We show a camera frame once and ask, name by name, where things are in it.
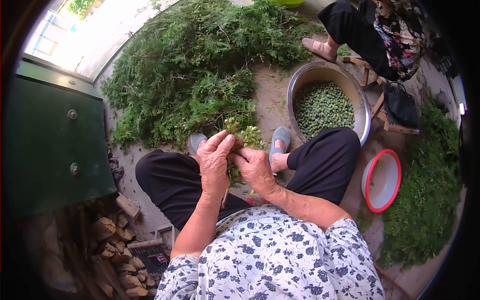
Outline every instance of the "metal basin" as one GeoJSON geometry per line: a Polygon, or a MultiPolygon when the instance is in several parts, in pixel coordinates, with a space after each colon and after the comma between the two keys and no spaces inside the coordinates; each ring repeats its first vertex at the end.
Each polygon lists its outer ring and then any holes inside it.
{"type": "Polygon", "coordinates": [[[367,141],[371,124],[370,106],[367,97],[359,82],[349,72],[334,63],[326,61],[307,63],[295,72],[288,85],[288,117],[298,137],[300,137],[304,143],[307,141],[307,138],[305,138],[300,131],[297,121],[295,120],[293,104],[296,100],[297,92],[305,84],[313,81],[332,81],[347,95],[352,103],[353,115],[355,117],[353,130],[359,136],[360,144],[363,146],[367,141]]]}

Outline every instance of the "red rim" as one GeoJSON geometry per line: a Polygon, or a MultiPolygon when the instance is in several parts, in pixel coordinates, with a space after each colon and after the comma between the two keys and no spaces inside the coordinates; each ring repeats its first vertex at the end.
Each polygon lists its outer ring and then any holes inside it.
{"type": "Polygon", "coordinates": [[[396,153],[394,151],[390,150],[390,149],[385,149],[385,150],[380,151],[380,153],[377,154],[377,156],[375,156],[372,164],[370,165],[370,169],[368,170],[368,174],[367,174],[367,180],[365,182],[365,200],[367,201],[368,208],[371,211],[373,211],[374,213],[381,213],[382,211],[387,209],[392,204],[393,200],[396,197],[396,194],[398,193],[398,189],[400,188],[401,179],[402,179],[402,170],[401,170],[401,167],[400,167],[400,160],[398,159],[398,156],[396,155],[396,153]],[[384,154],[390,154],[395,159],[398,177],[397,177],[397,181],[396,181],[395,192],[392,194],[392,198],[390,198],[390,200],[388,200],[388,202],[384,206],[382,206],[380,208],[374,208],[370,204],[370,198],[368,196],[368,186],[370,184],[370,177],[372,176],[373,168],[375,167],[378,159],[384,154]]]}

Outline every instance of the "elderly woman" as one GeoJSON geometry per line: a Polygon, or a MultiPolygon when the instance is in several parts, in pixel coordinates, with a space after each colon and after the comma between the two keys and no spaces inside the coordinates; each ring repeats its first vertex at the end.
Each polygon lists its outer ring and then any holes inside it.
{"type": "Polygon", "coordinates": [[[304,38],[308,49],[335,61],[338,47],[347,44],[389,80],[410,79],[428,46],[416,0],[362,0],[358,10],[347,0],[338,0],[322,9],[318,18],[327,29],[328,40],[304,38]]]}
{"type": "Polygon", "coordinates": [[[338,206],[360,153],[350,128],[320,133],[285,153],[288,130],[268,154],[222,131],[192,140],[197,157],[155,150],[136,166],[153,203],[181,229],[158,286],[160,299],[383,299],[367,244],[338,206]],[[228,195],[227,159],[273,204],[228,195]],[[272,172],[296,170],[286,188],[272,172]]]}

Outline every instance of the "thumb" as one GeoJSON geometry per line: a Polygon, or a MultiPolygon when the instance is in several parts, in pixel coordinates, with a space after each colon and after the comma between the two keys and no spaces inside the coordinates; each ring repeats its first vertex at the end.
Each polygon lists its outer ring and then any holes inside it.
{"type": "Polygon", "coordinates": [[[221,156],[227,156],[227,154],[232,149],[233,145],[235,144],[235,136],[233,134],[227,135],[227,137],[218,145],[216,149],[216,153],[221,156]]]}
{"type": "Polygon", "coordinates": [[[227,155],[227,159],[231,161],[237,168],[239,168],[240,171],[242,167],[248,164],[245,158],[235,153],[230,153],[229,155],[227,155]]]}

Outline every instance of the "hand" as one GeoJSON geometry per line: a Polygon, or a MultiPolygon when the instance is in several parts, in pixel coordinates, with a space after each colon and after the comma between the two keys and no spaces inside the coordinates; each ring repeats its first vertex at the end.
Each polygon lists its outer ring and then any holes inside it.
{"type": "Polygon", "coordinates": [[[203,195],[218,201],[219,204],[230,185],[227,176],[227,154],[234,144],[235,137],[232,134],[227,135],[227,131],[223,130],[208,139],[197,151],[203,195]]]}
{"type": "Polygon", "coordinates": [[[230,153],[227,158],[240,169],[241,177],[252,189],[265,198],[277,192],[279,186],[265,151],[242,147],[237,153],[230,153]]]}

